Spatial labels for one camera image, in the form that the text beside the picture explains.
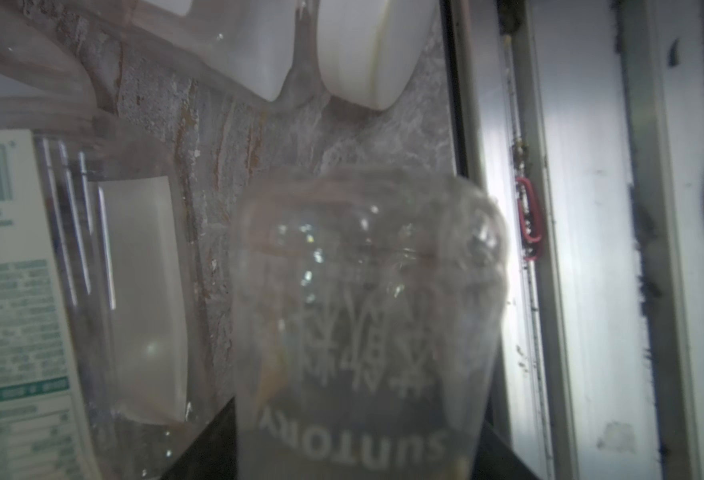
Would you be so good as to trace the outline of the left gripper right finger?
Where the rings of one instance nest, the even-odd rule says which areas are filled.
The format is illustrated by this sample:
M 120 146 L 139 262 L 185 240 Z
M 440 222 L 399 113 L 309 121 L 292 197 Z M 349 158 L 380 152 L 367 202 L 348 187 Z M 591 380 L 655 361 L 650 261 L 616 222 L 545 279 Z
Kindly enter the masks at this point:
M 474 480 L 538 480 L 538 477 L 485 421 L 474 457 Z

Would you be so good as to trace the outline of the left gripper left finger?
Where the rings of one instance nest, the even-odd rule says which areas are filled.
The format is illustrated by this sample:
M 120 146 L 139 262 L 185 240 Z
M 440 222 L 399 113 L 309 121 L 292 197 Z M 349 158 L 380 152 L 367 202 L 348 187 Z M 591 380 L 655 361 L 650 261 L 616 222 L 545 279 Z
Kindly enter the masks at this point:
M 235 400 L 205 427 L 161 480 L 235 480 L 238 478 Z

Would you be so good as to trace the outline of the blue white label bottle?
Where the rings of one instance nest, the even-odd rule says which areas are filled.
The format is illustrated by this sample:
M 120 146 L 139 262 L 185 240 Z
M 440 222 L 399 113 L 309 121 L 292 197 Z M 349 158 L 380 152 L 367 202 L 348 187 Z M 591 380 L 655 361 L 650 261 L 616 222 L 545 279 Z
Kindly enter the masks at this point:
M 0 479 L 159 479 L 205 426 L 173 161 L 0 73 Z

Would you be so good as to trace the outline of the pink label clear bottle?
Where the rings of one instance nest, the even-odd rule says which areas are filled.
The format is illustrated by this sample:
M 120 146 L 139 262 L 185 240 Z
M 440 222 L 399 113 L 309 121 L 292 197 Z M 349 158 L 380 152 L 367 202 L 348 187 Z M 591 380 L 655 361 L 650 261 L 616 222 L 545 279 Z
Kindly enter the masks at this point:
M 508 242 L 471 181 L 274 173 L 229 255 L 241 479 L 467 479 L 507 300 Z

